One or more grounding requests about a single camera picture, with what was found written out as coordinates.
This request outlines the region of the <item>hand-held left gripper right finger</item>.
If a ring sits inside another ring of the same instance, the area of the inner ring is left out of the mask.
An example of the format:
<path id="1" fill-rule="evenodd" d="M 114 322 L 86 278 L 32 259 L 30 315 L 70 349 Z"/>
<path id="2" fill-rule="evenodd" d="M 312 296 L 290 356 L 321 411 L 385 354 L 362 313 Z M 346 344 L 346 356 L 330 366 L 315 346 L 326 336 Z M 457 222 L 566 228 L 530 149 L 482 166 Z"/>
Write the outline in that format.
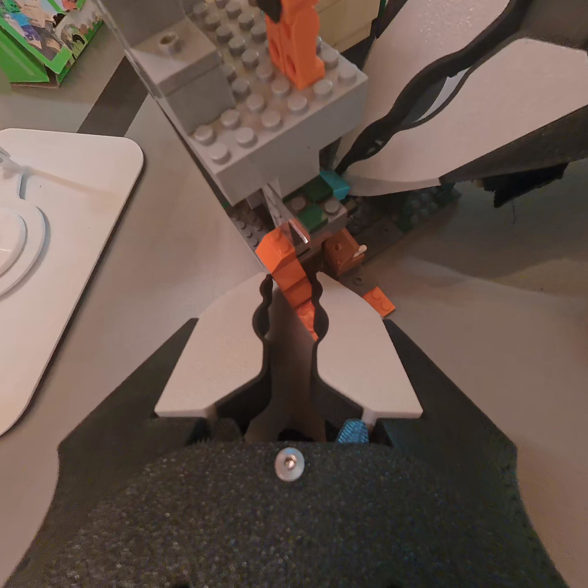
<path id="1" fill-rule="evenodd" d="M 362 421 L 418 419 L 422 405 L 382 317 L 323 272 L 312 280 L 315 309 L 311 401 L 332 429 Z"/>

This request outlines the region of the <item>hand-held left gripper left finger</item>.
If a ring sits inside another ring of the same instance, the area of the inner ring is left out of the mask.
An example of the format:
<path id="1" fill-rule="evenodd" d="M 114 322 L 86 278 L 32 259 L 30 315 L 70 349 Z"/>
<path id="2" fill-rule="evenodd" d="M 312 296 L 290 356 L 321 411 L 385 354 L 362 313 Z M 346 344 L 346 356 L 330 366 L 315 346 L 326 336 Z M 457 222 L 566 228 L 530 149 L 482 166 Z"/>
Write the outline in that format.
<path id="1" fill-rule="evenodd" d="M 217 418 L 231 395 L 262 372 L 263 336 L 254 313 L 271 276 L 257 273 L 224 293 L 198 318 L 155 406 L 158 417 Z"/>

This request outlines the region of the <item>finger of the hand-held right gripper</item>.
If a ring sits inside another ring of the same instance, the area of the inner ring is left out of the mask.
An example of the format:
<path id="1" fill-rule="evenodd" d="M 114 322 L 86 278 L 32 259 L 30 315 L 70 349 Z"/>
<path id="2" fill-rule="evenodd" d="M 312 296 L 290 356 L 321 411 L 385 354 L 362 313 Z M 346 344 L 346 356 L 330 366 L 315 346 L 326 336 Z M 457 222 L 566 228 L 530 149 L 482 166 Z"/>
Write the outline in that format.
<path id="1" fill-rule="evenodd" d="M 587 105 L 587 51 L 515 38 L 470 67 L 429 116 L 349 166 L 352 193 L 432 187 L 462 165 Z"/>
<path id="2" fill-rule="evenodd" d="M 346 134 L 334 165 L 370 123 L 383 118 L 408 83 L 426 66 L 463 49 L 504 11 L 507 1 L 406 1 L 373 41 L 363 72 L 368 78 L 364 113 Z"/>

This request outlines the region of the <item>toy brick cave model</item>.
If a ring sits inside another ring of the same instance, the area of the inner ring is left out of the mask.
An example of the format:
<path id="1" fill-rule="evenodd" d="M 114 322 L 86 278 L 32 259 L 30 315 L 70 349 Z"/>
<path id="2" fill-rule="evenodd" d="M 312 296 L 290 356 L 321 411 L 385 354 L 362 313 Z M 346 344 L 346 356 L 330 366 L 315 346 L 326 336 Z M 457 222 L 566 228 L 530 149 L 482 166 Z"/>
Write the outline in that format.
<path id="1" fill-rule="evenodd" d="M 371 278 L 378 253 L 446 206 L 442 186 L 338 201 L 344 130 L 364 112 L 368 77 L 318 37 L 325 76 L 299 91 L 271 62 L 257 1 L 98 1 L 141 81 L 209 173 L 233 223 L 313 333 L 310 274 L 343 276 L 383 317 L 394 309 Z"/>

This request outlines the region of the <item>grey desk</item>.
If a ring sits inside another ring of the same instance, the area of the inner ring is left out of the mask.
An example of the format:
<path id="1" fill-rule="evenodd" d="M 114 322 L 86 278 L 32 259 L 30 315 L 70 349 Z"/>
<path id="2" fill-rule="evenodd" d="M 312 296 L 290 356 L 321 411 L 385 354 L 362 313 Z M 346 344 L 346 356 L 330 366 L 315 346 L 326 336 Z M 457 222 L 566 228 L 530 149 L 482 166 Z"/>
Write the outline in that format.
<path id="1" fill-rule="evenodd" d="M 125 136 L 145 167 L 32 405 L 1 438 L 1 584 L 51 503 L 62 439 L 259 270 L 109 30 L 60 89 L 1 96 L 6 128 Z M 569 586 L 587 587 L 587 162 L 511 208 L 459 190 L 368 266 L 397 326 L 517 445 L 533 525 Z"/>

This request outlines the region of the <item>orange toy minifigure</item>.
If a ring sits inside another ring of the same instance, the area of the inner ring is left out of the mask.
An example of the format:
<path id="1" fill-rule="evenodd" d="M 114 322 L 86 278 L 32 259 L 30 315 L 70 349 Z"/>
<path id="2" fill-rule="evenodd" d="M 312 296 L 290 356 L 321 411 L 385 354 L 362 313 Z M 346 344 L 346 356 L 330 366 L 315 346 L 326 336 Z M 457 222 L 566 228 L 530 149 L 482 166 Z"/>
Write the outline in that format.
<path id="1" fill-rule="evenodd" d="M 270 59 L 273 65 L 302 91 L 325 76 L 318 57 L 317 1 L 258 1 L 266 22 Z"/>

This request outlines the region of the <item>green toy box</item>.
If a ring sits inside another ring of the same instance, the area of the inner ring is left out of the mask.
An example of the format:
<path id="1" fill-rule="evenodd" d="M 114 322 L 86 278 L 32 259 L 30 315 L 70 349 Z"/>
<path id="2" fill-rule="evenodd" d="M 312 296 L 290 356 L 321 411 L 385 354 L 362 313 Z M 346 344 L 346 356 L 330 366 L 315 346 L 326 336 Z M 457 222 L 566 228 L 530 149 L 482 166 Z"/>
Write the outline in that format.
<path id="1" fill-rule="evenodd" d="M 58 87 L 103 24 L 94 1 L 1 1 L 1 70 Z"/>

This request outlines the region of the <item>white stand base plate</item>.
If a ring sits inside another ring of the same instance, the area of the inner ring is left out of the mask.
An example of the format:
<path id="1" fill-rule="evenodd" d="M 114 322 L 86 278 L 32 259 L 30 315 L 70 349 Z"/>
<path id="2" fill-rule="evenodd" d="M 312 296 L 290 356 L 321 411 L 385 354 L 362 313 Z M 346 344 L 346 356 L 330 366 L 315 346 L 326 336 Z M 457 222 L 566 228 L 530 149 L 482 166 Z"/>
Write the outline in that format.
<path id="1" fill-rule="evenodd" d="M 144 163 L 126 137 L 1 131 L 1 435 L 35 395 Z"/>

